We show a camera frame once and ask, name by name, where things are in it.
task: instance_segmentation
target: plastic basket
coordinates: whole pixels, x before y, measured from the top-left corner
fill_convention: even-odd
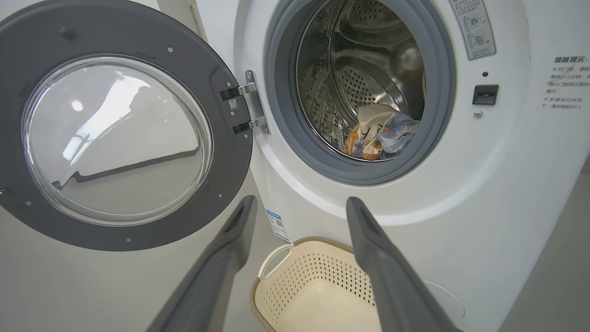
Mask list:
[[[290,252],[265,271],[284,250]],[[271,252],[250,291],[250,307],[269,332],[381,331],[371,282],[352,248],[322,237]]]

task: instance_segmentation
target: washing machine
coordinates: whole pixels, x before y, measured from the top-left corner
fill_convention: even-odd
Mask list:
[[[250,166],[278,237],[350,244],[359,197],[459,329],[498,330],[590,149],[590,4],[197,6],[210,46],[123,1],[3,21],[3,208],[69,245],[161,247],[206,229]],[[419,125],[347,153],[383,107]]]
[[[212,48],[258,86],[251,169],[277,234],[349,243],[345,202],[360,197],[459,329],[497,331],[590,149],[590,4],[198,7]],[[420,121],[411,142],[374,160],[344,153],[359,109],[377,103]]]

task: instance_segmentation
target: laundry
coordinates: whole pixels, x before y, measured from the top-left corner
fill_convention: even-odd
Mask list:
[[[376,134],[375,139],[381,146],[379,159],[397,157],[408,146],[420,121],[413,120],[407,114],[399,113],[389,118],[383,129]]]
[[[358,119],[343,152],[365,160],[397,157],[408,146],[420,123],[385,104],[359,108]]]
[[[345,141],[343,152],[352,157],[366,160],[378,160],[381,143],[376,140],[377,133],[385,122],[399,113],[385,104],[370,104],[359,108],[359,123],[350,131]]]

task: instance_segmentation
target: gray rubber gasket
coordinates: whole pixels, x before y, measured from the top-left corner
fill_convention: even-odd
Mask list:
[[[281,134],[308,166],[325,177],[355,185],[385,183],[403,176],[434,149],[451,116],[456,73],[450,38],[428,0],[381,0],[406,24],[424,61],[428,89],[421,130],[397,158],[363,162],[330,150],[313,133],[295,90],[295,60],[299,40],[313,13],[325,0],[285,2],[274,17],[266,44],[266,89],[270,109]]]

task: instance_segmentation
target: sticker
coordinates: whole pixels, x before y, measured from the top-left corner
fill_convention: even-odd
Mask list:
[[[469,60],[496,53],[496,43],[491,33],[483,0],[449,0],[463,33],[463,41]]]
[[[578,110],[590,101],[590,63],[587,56],[570,54],[550,59],[549,70],[543,73],[541,108]]]
[[[228,100],[228,103],[230,103],[231,110],[237,110],[238,109],[238,102],[236,102],[235,99]]]
[[[285,230],[285,226],[283,225],[283,220],[281,216],[278,214],[274,214],[271,211],[266,210],[268,215],[268,219],[270,220],[270,226],[273,227],[273,232],[276,236],[280,237],[281,239],[290,242],[289,237],[287,236],[287,231]]]

